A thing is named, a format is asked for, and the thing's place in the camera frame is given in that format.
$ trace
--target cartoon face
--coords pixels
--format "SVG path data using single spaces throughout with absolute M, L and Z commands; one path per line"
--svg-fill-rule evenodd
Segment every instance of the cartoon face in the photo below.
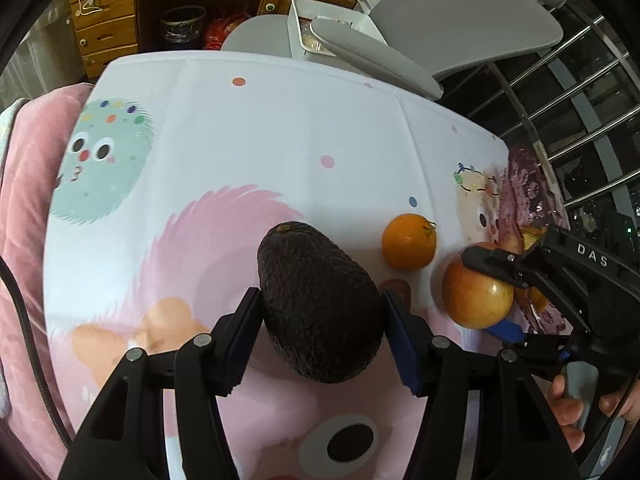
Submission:
M 154 137 L 151 126 L 137 104 L 88 103 L 62 159 L 51 213 L 83 224 L 116 210 L 145 165 Z
M 467 244 L 498 241 L 500 189 L 494 176 L 458 165 L 456 206 Z

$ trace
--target white box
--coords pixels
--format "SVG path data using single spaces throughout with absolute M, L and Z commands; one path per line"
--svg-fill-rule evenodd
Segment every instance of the white box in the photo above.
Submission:
M 351 23 L 351 28 L 354 30 L 386 44 L 385 38 L 380 34 L 376 24 L 373 23 L 373 20 L 369 16 L 362 12 L 318 2 L 317 0 L 292 0 L 289 17 L 287 19 L 287 27 L 289 29 L 289 43 L 291 46 L 291 57 L 293 59 L 313 61 L 351 70 L 352 72 L 360 72 L 348 63 L 338 59 L 333 52 L 313 50 L 302 42 L 300 18 L 312 20 L 318 17 Z

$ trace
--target finger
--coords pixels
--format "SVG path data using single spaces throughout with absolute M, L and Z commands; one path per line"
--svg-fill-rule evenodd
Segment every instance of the finger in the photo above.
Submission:
M 620 402 L 624 390 L 626 390 L 626 386 L 622 388 L 622 391 L 614 392 L 600 398 L 599 406 L 602 413 L 611 416 Z M 620 415 L 623 416 L 627 422 L 635 422 L 640 418 L 640 382 L 634 386 L 629 398 L 620 410 Z
M 584 409 L 583 403 L 576 399 L 556 399 L 552 400 L 549 405 L 560 426 L 568 426 L 578 422 Z
M 584 432 L 576 430 L 573 426 L 561 428 L 572 452 L 575 452 L 584 442 Z
M 549 387 L 549 399 L 560 399 L 564 395 L 564 376 L 558 375 Z

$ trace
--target cartoon print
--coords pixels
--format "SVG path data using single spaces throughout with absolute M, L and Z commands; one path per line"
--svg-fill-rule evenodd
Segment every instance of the cartoon print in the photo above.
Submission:
M 249 286 L 257 286 L 260 241 L 274 225 L 300 217 L 278 198 L 255 186 L 206 193 L 168 219 L 119 304 L 53 336 L 51 351 L 64 363 L 56 373 L 70 396 L 65 403 L 74 425 L 128 348 L 180 348 L 209 332 Z M 84 388 L 88 399 L 81 399 Z
M 136 185 L 153 139 L 151 118 L 139 104 L 86 104 L 62 159 L 51 213 L 85 224 L 115 211 Z
M 458 165 L 456 208 L 466 244 L 498 242 L 500 189 L 495 176 Z
M 268 229 L 297 219 L 277 194 L 254 186 L 208 192 L 170 218 L 123 300 L 51 338 L 74 427 L 128 348 L 179 348 L 235 310 L 258 285 L 257 247 Z M 401 478 L 425 404 L 402 386 L 386 342 L 356 378 L 320 384 L 290 370 L 264 330 L 242 383 L 218 399 L 241 478 L 252 480 Z M 168 449 L 177 449 L 174 409 L 165 396 Z

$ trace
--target cartoon eye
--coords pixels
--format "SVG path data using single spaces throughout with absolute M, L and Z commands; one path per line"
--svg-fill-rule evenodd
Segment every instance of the cartoon eye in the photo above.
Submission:
M 78 153 L 86 145 L 89 134 L 87 132 L 76 133 L 69 142 L 69 153 Z
M 492 216 L 489 215 L 489 212 L 484 205 L 478 207 L 478 222 L 480 222 L 480 225 L 484 228 L 493 224 Z
M 378 446 L 370 418 L 339 415 L 324 421 L 300 444 L 300 467 L 315 478 L 340 478 L 360 469 Z
M 104 160 L 113 152 L 113 139 L 111 137 L 103 137 L 94 144 L 92 153 L 94 160 Z

